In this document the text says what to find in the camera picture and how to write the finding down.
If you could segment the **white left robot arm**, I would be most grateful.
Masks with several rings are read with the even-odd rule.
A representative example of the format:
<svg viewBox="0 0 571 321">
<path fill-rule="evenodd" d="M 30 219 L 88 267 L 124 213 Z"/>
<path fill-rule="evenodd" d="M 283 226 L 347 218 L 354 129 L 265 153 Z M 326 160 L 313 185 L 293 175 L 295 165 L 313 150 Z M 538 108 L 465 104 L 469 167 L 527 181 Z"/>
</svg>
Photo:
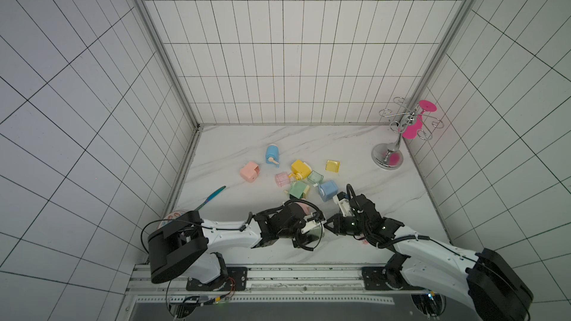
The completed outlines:
<svg viewBox="0 0 571 321">
<path fill-rule="evenodd" d="M 323 211 L 303 199 L 250 213 L 244 221 L 211 221 L 197 210 L 151 221 L 159 226 L 147 239 L 151 283 L 162 284 L 187 273 L 211 285 L 228 276 L 222 253 L 232 248 L 267 248 L 289 239 L 294 248 L 313 251 L 310 244 L 321 241 L 325 221 Z"/>
</svg>

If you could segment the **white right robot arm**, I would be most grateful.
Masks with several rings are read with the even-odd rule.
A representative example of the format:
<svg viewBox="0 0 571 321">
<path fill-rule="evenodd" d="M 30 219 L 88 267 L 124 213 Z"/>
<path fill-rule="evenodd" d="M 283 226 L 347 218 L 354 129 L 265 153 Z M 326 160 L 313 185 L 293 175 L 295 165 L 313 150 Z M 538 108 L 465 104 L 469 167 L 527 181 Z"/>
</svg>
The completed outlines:
<svg viewBox="0 0 571 321">
<path fill-rule="evenodd" d="M 422 235 L 383 217 L 351 185 L 333 200 L 340 211 L 327 220 L 327 230 L 392 252 L 382 274 L 390 289 L 434 291 L 472 308 L 482 320 L 530 320 L 533 293 L 498 252 L 462 249 Z"/>
</svg>

